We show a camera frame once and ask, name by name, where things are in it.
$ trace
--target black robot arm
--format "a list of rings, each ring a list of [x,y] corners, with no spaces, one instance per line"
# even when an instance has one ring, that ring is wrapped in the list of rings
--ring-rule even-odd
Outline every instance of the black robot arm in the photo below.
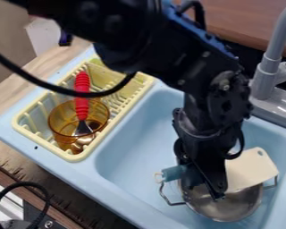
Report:
[[[206,31],[199,1],[10,0],[30,14],[54,19],[67,32],[95,42],[103,62],[118,72],[145,72],[183,91],[173,111],[175,154],[189,165],[189,187],[205,183],[214,199],[228,184],[224,161],[244,145],[241,125],[252,105],[238,58]],[[193,8],[196,20],[184,12]],[[230,154],[240,141],[240,152]]]

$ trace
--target faucet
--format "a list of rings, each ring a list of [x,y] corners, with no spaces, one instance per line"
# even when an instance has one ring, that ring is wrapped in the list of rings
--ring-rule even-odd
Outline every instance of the faucet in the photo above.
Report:
[[[286,81],[286,62],[282,62],[285,45],[286,8],[276,22],[268,48],[250,84],[251,102],[255,106],[253,114],[284,127],[286,127],[286,91],[275,86]]]

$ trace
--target black wire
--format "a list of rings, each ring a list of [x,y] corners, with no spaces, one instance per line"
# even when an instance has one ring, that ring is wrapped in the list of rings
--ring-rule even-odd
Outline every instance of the black wire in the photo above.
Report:
[[[41,211],[39,216],[27,228],[27,229],[36,229],[36,228],[38,228],[38,226],[41,223],[41,221],[43,220],[43,218],[46,216],[46,212],[48,211],[48,209],[50,207],[50,197],[49,197],[49,194],[48,194],[47,190],[44,187],[42,187],[41,185],[39,185],[37,183],[34,183],[34,182],[17,182],[17,183],[13,183],[12,185],[6,187],[5,189],[3,189],[0,192],[0,201],[9,191],[11,191],[11,190],[13,190],[15,188],[23,187],[23,186],[34,187],[34,188],[37,188],[37,189],[41,190],[41,192],[44,194],[44,196],[46,198],[45,199],[46,204],[45,204],[43,210]]]
[[[118,90],[122,89],[124,86],[126,86],[126,84],[129,83],[129,81],[131,81],[131,79],[136,75],[136,72],[131,73],[131,74],[127,74],[126,77],[121,82],[119,82],[114,88],[106,90],[106,91],[78,92],[76,90],[65,89],[63,87],[56,86],[54,84],[47,83],[45,81],[41,81],[40,79],[36,78],[35,76],[32,76],[28,72],[22,70],[22,68],[20,68],[16,64],[12,63],[11,61],[9,61],[7,58],[2,56],[1,54],[0,54],[0,64],[3,65],[4,67],[6,67],[7,69],[9,69],[10,71],[18,74],[23,79],[25,79],[31,83],[34,83],[41,88],[49,89],[49,90],[52,90],[54,92],[64,94],[66,96],[80,97],[80,98],[98,98],[98,97],[109,96],[109,95],[117,92]]]

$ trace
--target light blue sink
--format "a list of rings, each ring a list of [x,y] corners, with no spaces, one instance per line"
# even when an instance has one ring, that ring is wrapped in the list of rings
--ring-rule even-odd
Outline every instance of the light blue sink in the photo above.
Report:
[[[50,81],[56,81],[91,54],[92,48]],[[286,129],[256,117],[245,122],[247,148],[261,147],[268,152],[280,170],[279,185],[264,192],[262,205],[249,218],[216,223],[187,206],[169,207],[154,181],[154,172],[175,165],[172,146],[177,136],[172,128],[172,110],[182,106],[180,92],[158,81],[90,157],[69,163],[44,148],[34,149],[36,143],[11,126],[13,116],[41,91],[33,91],[0,117],[0,139],[134,225],[150,229],[286,229]],[[166,185],[164,192],[171,201],[181,200],[176,182]]]

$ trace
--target black cable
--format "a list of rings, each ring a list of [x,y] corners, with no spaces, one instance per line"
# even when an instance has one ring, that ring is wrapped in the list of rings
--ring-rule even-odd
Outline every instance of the black cable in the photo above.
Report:
[[[194,6],[195,20],[201,26],[202,30],[206,30],[205,10],[203,5],[198,0],[188,0],[177,8],[177,13],[185,13],[190,7]]]
[[[129,83],[129,81],[131,81],[131,79],[136,75],[136,72],[131,73],[131,74],[127,74],[126,77],[121,82],[119,82],[114,88],[106,90],[106,91],[78,92],[76,90],[65,89],[63,87],[56,86],[54,84],[47,83],[45,81],[41,81],[40,79],[36,78],[35,76],[32,76],[28,72],[22,70],[21,67],[12,63],[11,61],[9,61],[7,58],[2,56],[1,54],[0,54],[0,64],[3,65],[4,67],[6,67],[7,69],[9,69],[10,71],[18,74],[23,79],[25,79],[31,83],[34,83],[41,88],[49,89],[49,90],[52,90],[54,92],[64,94],[66,96],[80,97],[80,98],[98,98],[98,97],[109,96],[109,95],[117,92],[118,90],[122,89],[124,86],[126,86],[126,84]]]
[[[45,199],[46,204],[45,204],[43,210],[41,211],[39,216],[27,228],[27,229],[36,229],[40,225],[40,223],[43,220],[43,218],[46,216],[46,212],[48,211],[48,209],[50,207],[50,197],[49,197],[49,194],[48,194],[47,190],[44,187],[42,187],[41,185],[39,185],[37,183],[34,183],[34,182],[17,182],[17,183],[13,183],[12,185],[6,187],[5,189],[3,189],[0,192],[0,201],[9,191],[11,191],[11,190],[13,190],[15,188],[23,187],[23,186],[34,187],[34,188],[37,188],[37,189],[41,190],[41,192],[44,194],[44,196],[46,198]]]

